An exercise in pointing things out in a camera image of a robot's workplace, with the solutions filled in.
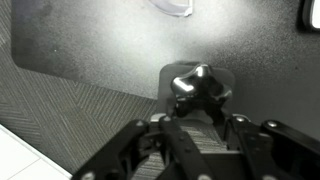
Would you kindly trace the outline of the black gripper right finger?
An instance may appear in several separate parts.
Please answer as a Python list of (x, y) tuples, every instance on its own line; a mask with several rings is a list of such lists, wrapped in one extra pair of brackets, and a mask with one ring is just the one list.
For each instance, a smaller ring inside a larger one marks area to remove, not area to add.
[(226, 142), (229, 150), (242, 155), (250, 180), (289, 180), (272, 157), (273, 138), (258, 125), (243, 116), (233, 116), (226, 122)]

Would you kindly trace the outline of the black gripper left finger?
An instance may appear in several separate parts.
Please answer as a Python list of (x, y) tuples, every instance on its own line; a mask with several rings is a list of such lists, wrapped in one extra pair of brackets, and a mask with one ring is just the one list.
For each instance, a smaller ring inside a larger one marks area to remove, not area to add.
[(165, 170), (159, 180), (214, 180), (208, 164), (192, 141), (175, 120), (167, 116), (159, 120), (165, 135)]

